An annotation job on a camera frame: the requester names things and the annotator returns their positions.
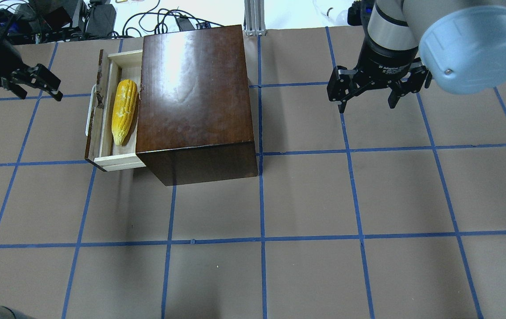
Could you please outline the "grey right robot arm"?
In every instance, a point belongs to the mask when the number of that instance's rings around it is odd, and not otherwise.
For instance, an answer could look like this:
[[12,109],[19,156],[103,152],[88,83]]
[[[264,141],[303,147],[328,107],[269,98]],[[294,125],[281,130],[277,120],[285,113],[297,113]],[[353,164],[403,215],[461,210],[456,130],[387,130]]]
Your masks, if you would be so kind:
[[432,80],[453,94],[506,82],[506,0],[356,0],[347,22],[365,37],[356,66],[335,66],[326,87],[340,113],[373,89],[390,89],[394,109]]

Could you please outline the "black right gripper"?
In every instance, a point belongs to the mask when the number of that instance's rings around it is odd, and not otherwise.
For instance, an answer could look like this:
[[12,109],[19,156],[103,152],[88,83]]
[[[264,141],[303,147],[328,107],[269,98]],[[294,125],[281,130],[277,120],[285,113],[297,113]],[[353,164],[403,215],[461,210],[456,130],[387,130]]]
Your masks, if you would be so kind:
[[[394,50],[384,48],[366,35],[355,69],[335,66],[326,86],[329,101],[338,103],[338,111],[343,114],[347,102],[366,91],[378,89],[378,81],[394,81],[388,84],[391,93],[388,97],[390,109],[394,109],[408,93],[418,93],[428,89],[433,80],[431,71],[422,62],[413,62],[417,56],[417,46],[410,49]],[[401,79],[410,73],[406,81]]]

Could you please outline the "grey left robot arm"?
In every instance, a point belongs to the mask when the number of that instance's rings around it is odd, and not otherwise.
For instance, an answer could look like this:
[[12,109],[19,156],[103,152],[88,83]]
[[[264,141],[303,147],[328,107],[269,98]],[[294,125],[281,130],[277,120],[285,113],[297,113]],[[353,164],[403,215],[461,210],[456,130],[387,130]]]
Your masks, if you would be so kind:
[[0,89],[13,93],[20,99],[26,99],[27,91],[22,85],[40,89],[56,101],[62,101],[59,79],[42,63],[27,65],[16,47],[0,32]]

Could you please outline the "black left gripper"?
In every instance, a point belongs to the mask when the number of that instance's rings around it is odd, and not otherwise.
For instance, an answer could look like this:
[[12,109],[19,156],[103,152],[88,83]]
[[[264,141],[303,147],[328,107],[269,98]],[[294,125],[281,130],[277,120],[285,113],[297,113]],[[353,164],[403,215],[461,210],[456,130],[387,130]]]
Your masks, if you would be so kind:
[[56,101],[62,101],[61,79],[43,64],[29,67],[20,53],[6,39],[0,38],[0,89],[13,93],[19,99],[26,99],[27,91],[21,84],[40,89]]

